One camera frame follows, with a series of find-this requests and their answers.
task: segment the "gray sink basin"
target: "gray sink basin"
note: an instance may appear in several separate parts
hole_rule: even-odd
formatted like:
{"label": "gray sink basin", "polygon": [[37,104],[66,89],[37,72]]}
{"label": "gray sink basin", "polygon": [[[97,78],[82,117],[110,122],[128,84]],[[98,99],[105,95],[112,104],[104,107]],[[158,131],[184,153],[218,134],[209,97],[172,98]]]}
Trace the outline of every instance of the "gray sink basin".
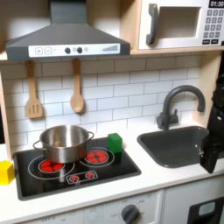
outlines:
{"label": "gray sink basin", "polygon": [[137,141],[159,165],[178,168],[200,163],[199,149],[208,133],[192,126],[142,134]]}

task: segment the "black faucet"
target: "black faucet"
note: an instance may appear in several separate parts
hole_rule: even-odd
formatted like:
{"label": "black faucet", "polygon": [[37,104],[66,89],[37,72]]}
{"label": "black faucet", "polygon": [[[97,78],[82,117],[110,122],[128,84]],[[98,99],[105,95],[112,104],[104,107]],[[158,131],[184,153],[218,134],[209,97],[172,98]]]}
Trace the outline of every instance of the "black faucet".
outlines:
{"label": "black faucet", "polygon": [[170,105],[172,98],[182,92],[191,92],[193,94],[196,94],[199,99],[199,106],[198,106],[198,111],[199,112],[204,112],[205,106],[206,106],[206,100],[204,95],[201,93],[201,91],[193,86],[180,86],[180,87],[175,87],[164,99],[164,107],[163,107],[163,112],[159,114],[157,117],[157,126],[161,130],[168,130],[169,129],[169,124],[171,123],[178,123],[179,118],[178,118],[178,111],[175,109],[175,112],[173,115],[170,114]]}

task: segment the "white countertop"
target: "white countertop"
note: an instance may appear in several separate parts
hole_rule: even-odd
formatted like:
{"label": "white countertop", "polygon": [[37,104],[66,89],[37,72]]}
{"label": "white countertop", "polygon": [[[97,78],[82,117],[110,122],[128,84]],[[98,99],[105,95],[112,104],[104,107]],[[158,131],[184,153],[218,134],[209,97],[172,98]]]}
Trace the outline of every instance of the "white countertop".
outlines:
{"label": "white countertop", "polygon": [[[154,126],[150,128],[150,132],[155,130],[158,129]],[[224,173],[224,159],[218,161],[213,175],[207,173],[199,164],[178,169],[164,168],[156,164],[137,143],[140,133],[118,133],[126,144],[126,152],[141,170],[141,175],[28,201],[18,199],[14,179],[10,185],[0,185],[0,223],[37,219]],[[0,160],[3,159],[6,159],[4,145],[0,146]]]}

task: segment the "wooden spatula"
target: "wooden spatula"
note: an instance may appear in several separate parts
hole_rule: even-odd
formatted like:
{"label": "wooden spatula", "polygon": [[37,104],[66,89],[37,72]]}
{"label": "wooden spatula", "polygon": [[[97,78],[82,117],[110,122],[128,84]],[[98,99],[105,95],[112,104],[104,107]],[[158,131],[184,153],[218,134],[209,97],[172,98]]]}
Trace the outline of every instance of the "wooden spatula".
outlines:
{"label": "wooden spatula", "polygon": [[80,113],[84,107],[84,101],[81,96],[81,61],[73,60],[73,97],[71,99],[71,107],[74,112]]}
{"label": "wooden spatula", "polygon": [[41,117],[43,114],[43,109],[36,96],[36,86],[34,80],[35,63],[33,61],[26,61],[25,66],[28,75],[28,86],[30,92],[30,99],[25,105],[25,113],[29,118]]}

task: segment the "stovetop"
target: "stovetop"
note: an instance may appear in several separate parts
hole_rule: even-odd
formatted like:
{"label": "stovetop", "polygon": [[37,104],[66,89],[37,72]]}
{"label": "stovetop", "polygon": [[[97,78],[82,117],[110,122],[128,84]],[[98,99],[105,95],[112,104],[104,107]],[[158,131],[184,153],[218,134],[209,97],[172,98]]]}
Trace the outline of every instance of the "stovetop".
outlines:
{"label": "stovetop", "polygon": [[114,154],[107,149],[106,137],[90,141],[87,152],[85,158],[71,164],[53,164],[45,159],[42,150],[16,153],[14,165],[18,198],[36,199],[141,173],[124,150]]}

